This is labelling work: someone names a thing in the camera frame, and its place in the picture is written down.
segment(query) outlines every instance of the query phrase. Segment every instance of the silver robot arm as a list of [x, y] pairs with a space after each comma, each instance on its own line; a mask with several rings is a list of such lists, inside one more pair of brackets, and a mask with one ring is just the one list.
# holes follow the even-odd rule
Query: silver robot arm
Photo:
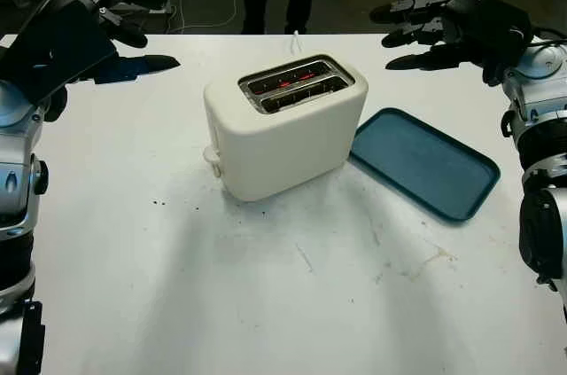
[[8, 49], [0, 48], [0, 375], [41, 371], [45, 327], [33, 301], [31, 260], [45, 162], [33, 153], [44, 121], [66, 107], [70, 82], [121, 82], [178, 66], [167, 56], [121, 58], [111, 39], [142, 48], [119, 2], [161, 9], [167, 0], [45, 0]]
[[524, 169], [520, 254], [537, 282], [567, 306], [567, 36], [543, 40], [527, 13], [500, 0], [399, 0], [376, 8], [376, 23], [400, 24], [384, 47], [432, 45], [386, 68], [437, 70], [471, 62], [510, 100], [501, 123]]

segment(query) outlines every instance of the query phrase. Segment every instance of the table surface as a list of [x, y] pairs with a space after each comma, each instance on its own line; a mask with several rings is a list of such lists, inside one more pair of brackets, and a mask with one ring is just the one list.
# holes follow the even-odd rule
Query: table surface
[[[480, 70], [392, 72], [413, 46], [302, 36], [369, 80], [361, 122], [395, 106], [486, 154], [501, 180], [462, 225], [350, 163], [257, 203], [201, 156], [205, 85], [290, 51], [273, 36], [150, 36], [183, 67], [69, 87], [37, 153], [50, 189], [35, 231], [46, 374], [558, 374], [567, 327], [518, 249], [508, 107]], [[123, 55], [140, 51], [124, 50]]]

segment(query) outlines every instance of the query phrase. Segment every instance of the toaster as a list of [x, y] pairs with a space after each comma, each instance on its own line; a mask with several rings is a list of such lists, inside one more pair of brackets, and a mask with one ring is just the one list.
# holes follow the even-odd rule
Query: toaster
[[367, 92], [329, 55], [228, 74], [205, 88], [205, 160], [243, 201], [301, 184], [345, 162]]

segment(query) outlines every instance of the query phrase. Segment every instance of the tray rim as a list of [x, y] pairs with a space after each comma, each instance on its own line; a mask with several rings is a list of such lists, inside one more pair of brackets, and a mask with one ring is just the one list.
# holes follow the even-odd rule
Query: tray rim
[[440, 208], [435, 207], [430, 202], [426, 201], [425, 199], [421, 198], [419, 195], [417, 195], [416, 193], [414, 193], [413, 191], [411, 191], [407, 187], [400, 184], [395, 178], [388, 176], [383, 171], [377, 169], [376, 167], [373, 167], [371, 164], [369, 164], [367, 161], [365, 161], [361, 156], [354, 153], [352, 146], [351, 146], [351, 151], [349, 152], [350, 157], [353, 160], [355, 160], [357, 163], [360, 163], [364, 168], [368, 169], [372, 174], [376, 174], [379, 177], [383, 178], [387, 183], [391, 184], [396, 189], [403, 192], [405, 195], [409, 196], [411, 199], [415, 200], [416, 202], [418, 202], [422, 206], [426, 207], [427, 209], [429, 209], [430, 211], [432, 211], [436, 215], [440, 216], [444, 220], [449, 221], [449, 222], [458, 222], [458, 223], [462, 223], [462, 222], [466, 222], [467, 220], [470, 220], [477, 213], [477, 211], [480, 209], [482, 204], [485, 202], [486, 198], [488, 197], [488, 195], [490, 194], [490, 192], [492, 191], [494, 186], [498, 183], [498, 180], [500, 180], [501, 172], [500, 172], [500, 168], [498, 167], [498, 165], [496, 165], [496, 163], [493, 160], [488, 158], [483, 153], [476, 151], [475, 149], [471, 148], [470, 146], [467, 146], [465, 143], [460, 142], [459, 140], [449, 136], [448, 134], [444, 133], [443, 131], [440, 131], [440, 130], [432, 127], [430, 124], [417, 119], [412, 114], [407, 113], [405, 111], [402, 111], [401, 109], [398, 109], [396, 107], [386, 107], [384, 109], [381, 109], [377, 113], [372, 115], [368, 120], [366, 120], [356, 130], [356, 133], [354, 134], [353, 143], [354, 143], [354, 140], [356, 139], [356, 137], [359, 136], [360, 133], [362, 133], [362, 131], [364, 131], [369, 125], [371, 125], [377, 118], [379, 118], [380, 116], [383, 116], [385, 114], [394, 114], [394, 115], [399, 116], [399, 117], [401, 117], [401, 118], [403, 118], [407, 121], [414, 123], [417, 127], [424, 129], [424, 130], [436, 135], [437, 137], [446, 141], [447, 143], [449, 143], [453, 147], [458, 148], [459, 150], [468, 153], [471, 157], [474, 157], [477, 160], [480, 160], [485, 166], [487, 166], [488, 169], [490, 169], [493, 172], [493, 176], [492, 176], [491, 181], [488, 184], [486, 184], [483, 191], [481, 193], [479, 193], [478, 198], [476, 199], [474, 204], [470, 207], [469, 211], [467, 211], [466, 215], [464, 217], [451, 215], [451, 214], [449, 214], [445, 211], [442, 211]]

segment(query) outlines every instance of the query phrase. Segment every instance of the plastic tray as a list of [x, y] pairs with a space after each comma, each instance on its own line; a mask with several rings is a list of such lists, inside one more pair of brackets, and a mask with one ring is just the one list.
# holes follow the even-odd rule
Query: plastic tray
[[453, 222], [470, 219], [500, 178], [485, 155], [394, 108], [358, 128], [351, 157]]

